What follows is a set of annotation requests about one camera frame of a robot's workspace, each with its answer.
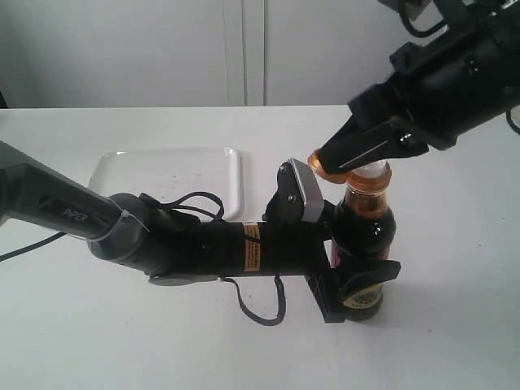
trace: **bottle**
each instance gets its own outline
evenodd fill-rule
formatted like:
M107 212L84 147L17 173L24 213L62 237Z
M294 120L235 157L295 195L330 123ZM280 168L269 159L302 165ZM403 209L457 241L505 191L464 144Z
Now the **bottle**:
M332 267L343 280L352 275L358 262L388 260L396 221L388 207L385 190L392 171L386 161L378 161L350 172L343 201L335 210L332 231ZM350 297L340 296L345 317L362 321L373 317L383 301L382 284Z

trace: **white table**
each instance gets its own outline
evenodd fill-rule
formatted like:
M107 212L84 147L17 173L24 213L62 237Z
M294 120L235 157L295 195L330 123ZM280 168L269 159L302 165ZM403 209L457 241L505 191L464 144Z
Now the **white table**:
M112 150L232 146L245 210L258 220L276 169L305 160L349 117L342 106L6 110L0 137L86 184ZM389 201L402 261L376 318L326 325L301 277L288 313L252 323L229 284L150 285L70 237L0 264L0 386L71 388L518 388L520 137L503 119L447 152L392 162ZM333 202L341 186L323 184ZM48 236L18 221L0 253ZM240 280L249 306L275 313L271 278Z

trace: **bottle label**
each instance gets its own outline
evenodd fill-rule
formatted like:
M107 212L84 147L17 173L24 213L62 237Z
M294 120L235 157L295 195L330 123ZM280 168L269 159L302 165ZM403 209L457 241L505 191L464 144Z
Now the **bottle label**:
M244 234L249 237L260 239L260 229L255 222L244 223ZM261 246L258 242L245 239L245 272L260 271Z
M388 260L388 254L390 248L386 248L383 252L377 254L371 258L365 258L366 260ZM332 266L338 267L341 262L341 256L343 256L341 250L338 248L335 242L332 242ZM351 309L368 309L376 305L381 297L383 296L383 284L375 284L368 288L364 288L360 292L356 292L351 297L348 297L343 301L343 305Z

